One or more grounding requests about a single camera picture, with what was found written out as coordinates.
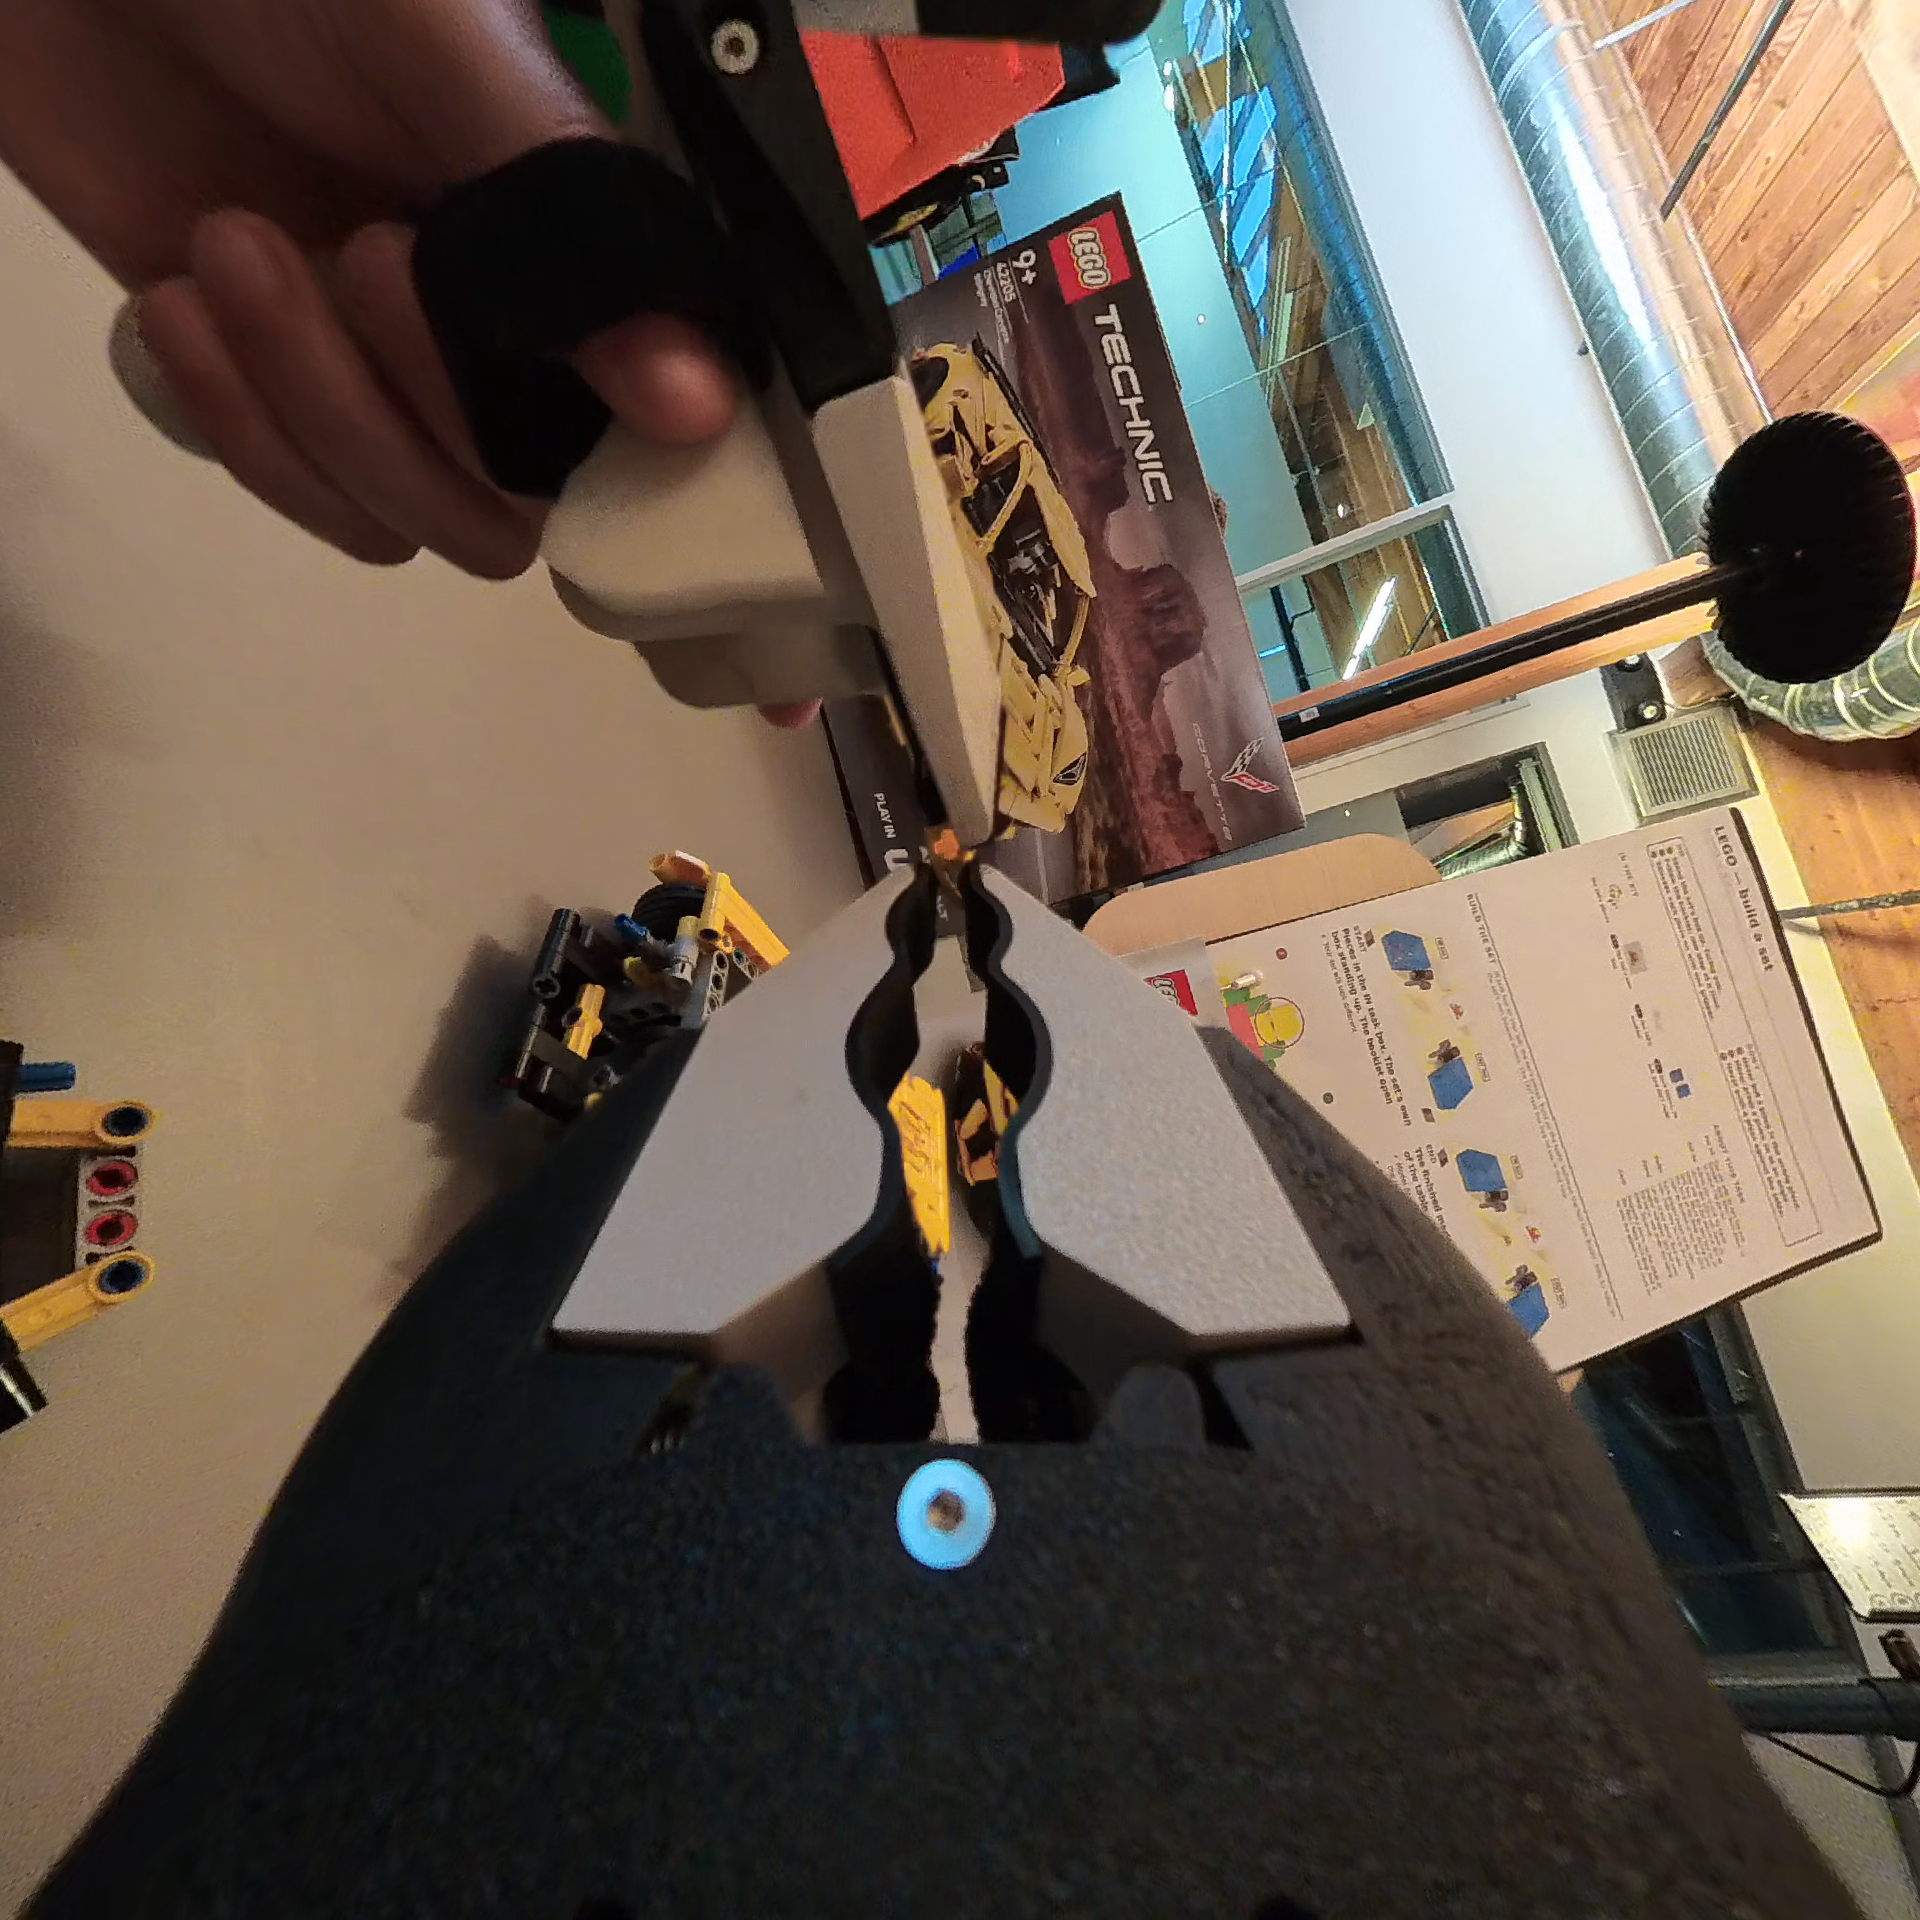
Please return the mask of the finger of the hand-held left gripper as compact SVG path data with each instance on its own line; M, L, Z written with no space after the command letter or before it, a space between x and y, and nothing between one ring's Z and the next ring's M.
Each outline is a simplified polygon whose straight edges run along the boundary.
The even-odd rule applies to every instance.
M920 398L905 372L893 372L831 401L809 429L879 618L880 649L941 794L935 818L959 844L983 845L997 825L1001 772L999 644Z

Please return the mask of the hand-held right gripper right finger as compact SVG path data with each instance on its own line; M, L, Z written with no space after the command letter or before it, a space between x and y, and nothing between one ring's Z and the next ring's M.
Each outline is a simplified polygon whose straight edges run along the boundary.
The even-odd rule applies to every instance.
M997 868L967 913L997 1190L967 1310L989 1444L1074 1442L1130 1374L1344 1338L1354 1322L1189 1021Z

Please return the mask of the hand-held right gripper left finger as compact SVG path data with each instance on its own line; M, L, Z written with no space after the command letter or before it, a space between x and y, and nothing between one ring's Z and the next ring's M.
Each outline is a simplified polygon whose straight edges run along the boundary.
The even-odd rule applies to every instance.
M767 1374L835 1442L942 1429L942 1274L910 1225L887 1097L922 1049L886 919L930 963L941 906L875 884L691 1049L558 1314L584 1343Z

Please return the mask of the black yellow car front assembly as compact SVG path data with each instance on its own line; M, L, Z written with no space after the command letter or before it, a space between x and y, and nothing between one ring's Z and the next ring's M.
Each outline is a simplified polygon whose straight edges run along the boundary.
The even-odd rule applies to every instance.
M960 833L951 825L929 828L926 860L902 895L893 901L889 916L899 907L920 913L920 906L937 906L946 901L959 922L959 940L969 971L979 973L983 963L974 957L974 930L969 927L969 910L979 894L976 853L966 845ZM926 957L918 957L915 923L894 927L893 919L880 925L887 935L887 971L882 973L886 993L904 995L904 1005L915 1003L915 990L929 967ZM954 1199L950 1173L950 1122L944 1092L926 1077L904 1068L896 1089L887 1100L887 1113L896 1122L896 1135L904 1150L904 1196L910 1213L910 1225L920 1237L920 1249L929 1269L937 1271L954 1244Z

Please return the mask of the yellow grey beam frame assembly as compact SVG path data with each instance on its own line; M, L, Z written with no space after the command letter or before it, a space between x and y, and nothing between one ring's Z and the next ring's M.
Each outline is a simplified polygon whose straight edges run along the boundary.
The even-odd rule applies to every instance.
M153 1109L90 1097L72 1063L2 1042L2 1429L46 1396L29 1355L136 1298L153 1279L141 1244L142 1154Z

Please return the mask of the grey desk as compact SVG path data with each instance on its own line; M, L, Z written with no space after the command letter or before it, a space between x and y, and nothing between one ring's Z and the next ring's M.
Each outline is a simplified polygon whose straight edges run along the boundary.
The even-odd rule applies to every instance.
M114 309L6 177L6 1038L158 1113L157 1279L6 1437L6 1915L400 1292L538 1161L495 1078L553 907L663 847L787 940L861 892L819 727L673 705L544 578L329 554L133 414Z

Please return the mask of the person's left hand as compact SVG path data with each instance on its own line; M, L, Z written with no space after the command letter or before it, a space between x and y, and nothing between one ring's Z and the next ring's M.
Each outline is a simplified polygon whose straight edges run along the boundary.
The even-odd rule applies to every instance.
M485 478L415 227L521 154L610 135L539 5L2 5L8 170L133 294L207 455L374 566L535 562L544 510Z

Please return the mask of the red plastic carry case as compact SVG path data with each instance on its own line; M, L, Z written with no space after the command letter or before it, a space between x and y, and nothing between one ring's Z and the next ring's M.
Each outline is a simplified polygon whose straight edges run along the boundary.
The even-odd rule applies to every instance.
M803 49L863 219L983 154L1066 85L1051 44L806 33Z

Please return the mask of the green plastic bin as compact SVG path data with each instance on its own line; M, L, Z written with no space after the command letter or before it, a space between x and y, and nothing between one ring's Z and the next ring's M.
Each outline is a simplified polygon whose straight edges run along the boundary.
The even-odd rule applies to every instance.
M542 3L539 11L546 37L570 75L613 127L624 127L634 101L634 78L608 22L606 5Z

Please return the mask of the dark toy car set box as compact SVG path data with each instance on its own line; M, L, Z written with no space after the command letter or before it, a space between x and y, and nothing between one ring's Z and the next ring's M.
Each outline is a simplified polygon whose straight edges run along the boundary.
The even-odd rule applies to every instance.
M1291 833L1217 490L1121 195L896 307L999 677L983 857L1050 906Z

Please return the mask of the beige round panel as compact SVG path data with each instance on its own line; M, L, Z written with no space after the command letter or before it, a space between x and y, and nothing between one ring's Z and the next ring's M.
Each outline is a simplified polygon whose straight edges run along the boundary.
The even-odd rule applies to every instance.
M1133 886L1106 901L1083 933L1111 955L1173 945L1221 945L1438 879L1438 868L1410 844L1361 833Z

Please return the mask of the white printed instruction poster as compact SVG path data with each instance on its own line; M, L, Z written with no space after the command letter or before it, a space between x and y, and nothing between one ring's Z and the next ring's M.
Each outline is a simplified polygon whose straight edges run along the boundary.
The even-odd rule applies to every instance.
M1559 1375L1882 1237L1737 807L1209 955L1237 1038Z

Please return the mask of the white vent grille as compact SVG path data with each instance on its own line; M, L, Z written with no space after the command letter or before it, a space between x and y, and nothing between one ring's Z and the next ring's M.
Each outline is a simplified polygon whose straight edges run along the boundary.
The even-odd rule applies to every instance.
M1639 825L1760 794L1743 714L1734 705L1670 710L1657 722L1621 727L1607 740L1616 779Z

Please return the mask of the black pole with round disc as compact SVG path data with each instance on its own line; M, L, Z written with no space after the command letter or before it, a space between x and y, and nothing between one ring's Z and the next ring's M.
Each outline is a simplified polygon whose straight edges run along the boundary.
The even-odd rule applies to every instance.
M1702 626L1769 682L1824 682L1896 633L1914 585L1905 468L1849 415L1786 415L1737 445L1707 492L1702 540L1631 582L1280 705L1280 739L1299 761L1325 758Z

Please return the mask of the silver ventilation duct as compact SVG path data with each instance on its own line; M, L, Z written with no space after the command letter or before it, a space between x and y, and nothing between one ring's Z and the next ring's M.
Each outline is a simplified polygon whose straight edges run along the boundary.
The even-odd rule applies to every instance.
M1461 3L1653 519L1703 548L1707 492L1768 422L1838 414L1899 460L1915 513L1915 171L1899 5ZM1915 587L1861 666L1714 679L1799 735L1915 735Z

